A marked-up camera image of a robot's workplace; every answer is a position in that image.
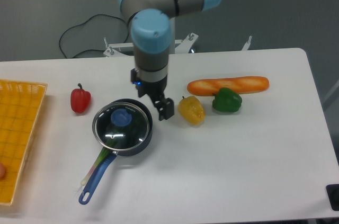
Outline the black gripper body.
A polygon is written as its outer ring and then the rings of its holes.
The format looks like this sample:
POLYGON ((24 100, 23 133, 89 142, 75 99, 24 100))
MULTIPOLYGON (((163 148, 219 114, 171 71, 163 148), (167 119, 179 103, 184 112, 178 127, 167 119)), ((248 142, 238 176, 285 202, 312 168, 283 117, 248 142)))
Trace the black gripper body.
POLYGON ((131 82, 135 85, 138 97, 148 95, 152 102, 161 102, 165 99, 167 86, 167 71, 145 71, 138 68, 131 70, 131 82))

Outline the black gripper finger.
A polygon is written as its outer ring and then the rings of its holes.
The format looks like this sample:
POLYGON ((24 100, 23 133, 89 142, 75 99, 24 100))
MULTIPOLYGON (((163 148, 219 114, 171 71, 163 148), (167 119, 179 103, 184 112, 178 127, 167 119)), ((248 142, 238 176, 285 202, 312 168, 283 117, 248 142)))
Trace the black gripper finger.
POLYGON ((174 101, 171 98, 165 99, 164 112, 165 112, 164 117, 166 119, 169 119, 174 115, 174 101))
POLYGON ((154 107, 158 111, 158 119, 159 121, 162 121, 165 119, 165 114, 164 114, 164 98, 160 98, 159 100, 153 101, 154 107))

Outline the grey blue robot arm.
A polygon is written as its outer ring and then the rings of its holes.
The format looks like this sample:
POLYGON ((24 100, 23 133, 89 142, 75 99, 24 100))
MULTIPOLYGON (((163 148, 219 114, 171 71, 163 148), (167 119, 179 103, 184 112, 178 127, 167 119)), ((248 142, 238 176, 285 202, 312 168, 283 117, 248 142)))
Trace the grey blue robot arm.
POLYGON ((133 43, 135 67, 131 82, 138 96, 148 95, 159 120, 174 115, 174 102, 166 98, 168 59, 174 43, 171 19, 217 7, 222 0, 118 0, 133 43))

